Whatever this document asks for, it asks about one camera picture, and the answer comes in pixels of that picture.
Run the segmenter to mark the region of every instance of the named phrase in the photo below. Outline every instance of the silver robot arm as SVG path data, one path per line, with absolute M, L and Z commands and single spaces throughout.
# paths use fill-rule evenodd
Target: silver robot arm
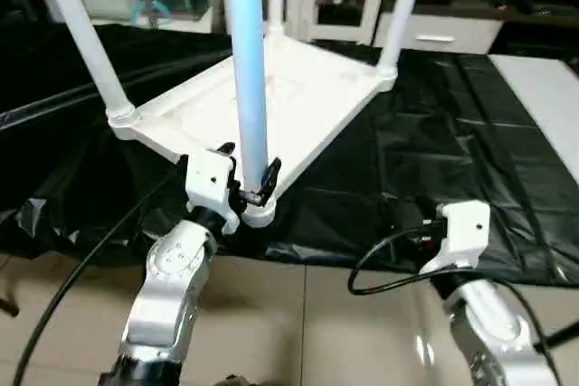
M 190 213 L 149 251 L 147 276 L 128 315 L 119 357 L 111 372 L 101 374 L 99 385 L 179 384 L 216 239 L 237 230 L 248 204 L 267 202 L 281 166 L 275 159 L 260 191 L 246 193 L 233 178 L 232 146 L 226 150 L 198 151 L 189 160 L 185 189 Z
M 421 273 L 476 268 L 489 244 L 489 206 L 458 202 L 442 206 L 447 237 Z M 470 367 L 475 386 L 557 386 L 546 358 L 533 344 L 528 322 L 514 313 L 485 279 L 447 275 L 432 284 L 444 300 L 454 341 Z

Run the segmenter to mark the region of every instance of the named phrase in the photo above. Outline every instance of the blue pole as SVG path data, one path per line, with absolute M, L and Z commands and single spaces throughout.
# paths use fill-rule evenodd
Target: blue pole
M 244 188 L 258 191 L 268 164 L 261 0 L 228 0 Z

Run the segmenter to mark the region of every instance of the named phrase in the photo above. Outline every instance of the tile floor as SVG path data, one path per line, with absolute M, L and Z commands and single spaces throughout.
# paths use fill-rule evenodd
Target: tile floor
M 0 266 L 6 257 L 0 256 Z M 0 385 L 8 385 L 33 326 L 75 265 L 56 254 L 12 258 L 0 269 L 0 297 L 22 312 L 0 314 Z M 182 375 L 211 385 L 230 373 L 287 386 L 471 385 L 437 296 L 427 285 L 352 297 L 347 270 L 218 258 Z M 366 273 L 375 283 L 388 273 Z M 66 296 L 36 352 L 27 386 L 93 386 L 114 362 L 139 286 L 138 268 L 92 268 Z M 524 288 L 547 330 L 579 316 L 579 293 Z M 76 324 L 75 333 L 70 328 Z M 579 342 L 555 351 L 565 386 L 579 386 Z

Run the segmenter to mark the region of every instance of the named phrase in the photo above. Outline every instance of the black tarp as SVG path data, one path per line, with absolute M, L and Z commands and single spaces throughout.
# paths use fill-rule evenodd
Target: black tarp
M 116 25 L 99 35 L 136 104 L 230 53 L 218 35 Z M 369 63 L 379 54 L 322 45 Z M 170 164 L 112 135 L 63 26 L 4 32 L 0 52 L 0 249 L 81 256 Z M 223 252 L 352 266 L 384 235 L 432 217 L 436 204 L 481 199 L 492 208 L 482 268 L 516 282 L 579 284 L 579 188 L 489 59 L 404 52 L 399 71 L 393 91 L 376 96 L 284 193 L 274 224 L 243 228 Z M 175 179 L 99 263 L 142 260 L 184 203 Z M 416 271 L 417 264 L 398 244 L 374 267 Z

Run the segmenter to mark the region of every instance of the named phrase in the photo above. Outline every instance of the cabinet drawer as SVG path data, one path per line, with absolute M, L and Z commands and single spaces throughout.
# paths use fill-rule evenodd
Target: cabinet drawer
M 382 47 L 391 14 L 382 14 L 374 47 Z M 472 18 L 412 15 L 406 25 L 403 47 L 432 52 L 486 53 L 502 22 Z

